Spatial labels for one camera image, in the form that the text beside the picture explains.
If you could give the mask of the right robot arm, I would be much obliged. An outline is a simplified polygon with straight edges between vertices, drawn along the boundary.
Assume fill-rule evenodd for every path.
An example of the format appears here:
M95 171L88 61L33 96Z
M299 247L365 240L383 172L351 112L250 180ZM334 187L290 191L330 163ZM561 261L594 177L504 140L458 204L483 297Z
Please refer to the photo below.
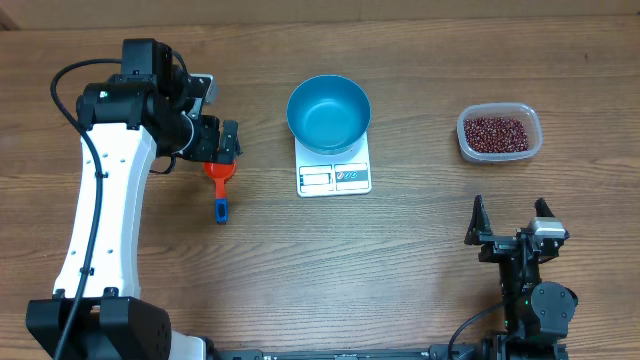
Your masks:
M566 359L560 341L567 337L578 297L569 288L544 282L540 266L559 256L569 231L544 199L534 204L536 216L511 236L496 235L483 198L474 199L464 243L480 248L478 260L499 266L502 300L464 323L502 309L505 329L481 341L469 359Z

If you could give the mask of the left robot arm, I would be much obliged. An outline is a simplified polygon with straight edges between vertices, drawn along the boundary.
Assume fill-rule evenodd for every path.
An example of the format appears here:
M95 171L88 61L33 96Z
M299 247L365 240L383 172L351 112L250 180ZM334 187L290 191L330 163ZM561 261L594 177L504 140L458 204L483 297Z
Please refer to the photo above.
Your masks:
M177 332L166 310L141 299L140 219L153 162L166 157L204 167L225 223L238 125L203 113L215 79L190 73L170 46L127 39L118 64L66 112L83 154L76 215L52 295L28 304L26 326L55 359L213 359L210 339Z

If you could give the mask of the red measuring scoop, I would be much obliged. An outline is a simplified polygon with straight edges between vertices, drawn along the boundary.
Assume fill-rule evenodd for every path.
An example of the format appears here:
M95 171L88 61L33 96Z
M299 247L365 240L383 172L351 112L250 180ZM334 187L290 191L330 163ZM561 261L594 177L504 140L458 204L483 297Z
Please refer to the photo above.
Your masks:
M213 180L215 187L215 219L217 224L226 224L229 217L229 207L225 184L236 171L236 161L231 164L204 163L205 174Z

